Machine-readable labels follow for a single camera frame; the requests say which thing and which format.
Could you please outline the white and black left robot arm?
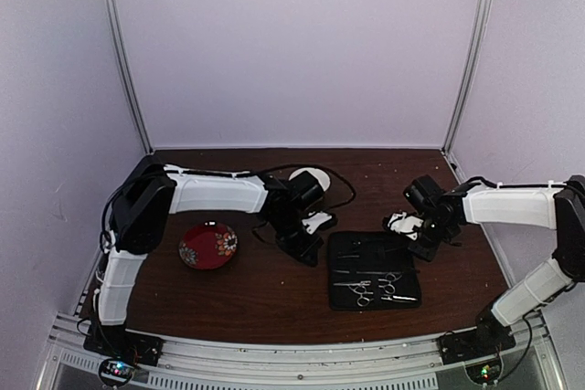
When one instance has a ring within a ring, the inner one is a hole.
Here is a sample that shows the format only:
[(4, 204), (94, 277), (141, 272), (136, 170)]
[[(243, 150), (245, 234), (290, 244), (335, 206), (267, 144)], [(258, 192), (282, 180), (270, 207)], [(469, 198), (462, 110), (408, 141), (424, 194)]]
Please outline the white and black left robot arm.
[(101, 324), (94, 337), (112, 357), (131, 350), (125, 324), (139, 270), (161, 243), (167, 218), (191, 211), (257, 214), (275, 231), (278, 247), (298, 262), (314, 267), (323, 240), (318, 228), (330, 215), (312, 211), (329, 189), (329, 175), (296, 166), (286, 179), (268, 172), (199, 171), (171, 164), (141, 164), (112, 199), (102, 241), (108, 258), (95, 303)]

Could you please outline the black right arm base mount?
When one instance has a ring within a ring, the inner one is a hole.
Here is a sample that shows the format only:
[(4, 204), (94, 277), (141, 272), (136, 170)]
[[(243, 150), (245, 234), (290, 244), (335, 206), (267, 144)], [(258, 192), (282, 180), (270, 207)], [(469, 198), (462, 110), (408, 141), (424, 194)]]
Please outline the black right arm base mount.
[(444, 365), (495, 355), (498, 352), (509, 350), (516, 346), (516, 340), (513, 335), (505, 335), (496, 341), (481, 341), (476, 329), (463, 332), (446, 332), (439, 337), (437, 343)]

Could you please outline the black zippered tool case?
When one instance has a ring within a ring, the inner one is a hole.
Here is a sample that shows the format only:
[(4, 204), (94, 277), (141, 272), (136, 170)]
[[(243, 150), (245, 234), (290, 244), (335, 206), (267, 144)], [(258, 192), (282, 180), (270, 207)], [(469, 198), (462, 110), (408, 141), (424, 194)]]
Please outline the black zippered tool case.
[[(389, 311), (416, 309), (422, 304), (422, 294), (409, 241), (388, 232), (341, 231), (330, 235), (327, 242), (328, 299), (333, 311)], [(382, 300), (378, 278), (387, 272), (397, 272), (398, 294), (416, 297), (415, 303)], [(356, 295), (348, 288), (334, 287), (335, 282), (370, 280), (368, 287), (373, 300), (365, 307), (356, 305)]]

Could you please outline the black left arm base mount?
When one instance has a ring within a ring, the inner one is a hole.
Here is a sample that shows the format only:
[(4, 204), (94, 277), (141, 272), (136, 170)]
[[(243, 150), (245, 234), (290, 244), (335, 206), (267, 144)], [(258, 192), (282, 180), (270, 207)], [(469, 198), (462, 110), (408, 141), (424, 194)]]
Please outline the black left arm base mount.
[(124, 325), (100, 326), (92, 323), (83, 348), (130, 365), (157, 366), (163, 344), (160, 337), (128, 332)]

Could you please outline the silver hair cutting scissors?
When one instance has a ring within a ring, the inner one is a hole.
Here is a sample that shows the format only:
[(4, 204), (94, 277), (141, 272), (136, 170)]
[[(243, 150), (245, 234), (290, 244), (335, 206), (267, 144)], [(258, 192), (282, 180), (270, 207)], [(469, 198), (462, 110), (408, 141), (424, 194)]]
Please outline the silver hair cutting scissors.
[(396, 283), (401, 279), (397, 272), (387, 272), (378, 278), (378, 288), (380, 289), (381, 299), (397, 303), (415, 303), (419, 299), (416, 297), (405, 296), (397, 293)]

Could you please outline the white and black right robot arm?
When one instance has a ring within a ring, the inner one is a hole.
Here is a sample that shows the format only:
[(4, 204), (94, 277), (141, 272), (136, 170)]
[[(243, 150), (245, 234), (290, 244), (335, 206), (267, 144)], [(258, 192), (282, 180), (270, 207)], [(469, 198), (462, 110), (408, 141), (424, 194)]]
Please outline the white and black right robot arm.
[(579, 174), (544, 184), (502, 184), (476, 176), (452, 190), (423, 175), (403, 194), (413, 212), (392, 215), (386, 226), (406, 237), (409, 250), (426, 261), (468, 225), (538, 227), (556, 233), (552, 255), (477, 316), (468, 338), (474, 353), (490, 353), (511, 325), (584, 281), (584, 178)]

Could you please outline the silver thinning scissors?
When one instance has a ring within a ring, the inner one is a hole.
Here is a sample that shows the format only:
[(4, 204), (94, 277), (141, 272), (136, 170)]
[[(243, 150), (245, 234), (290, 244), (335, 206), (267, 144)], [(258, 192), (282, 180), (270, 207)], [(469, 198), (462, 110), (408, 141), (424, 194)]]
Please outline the silver thinning scissors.
[(365, 308), (372, 300), (374, 293), (368, 289), (371, 285), (370, 280), (363, 280), (359, 282), (335, 282), (334, 287), (348, 288), (356, 295), (356, 305), (360, 308)]

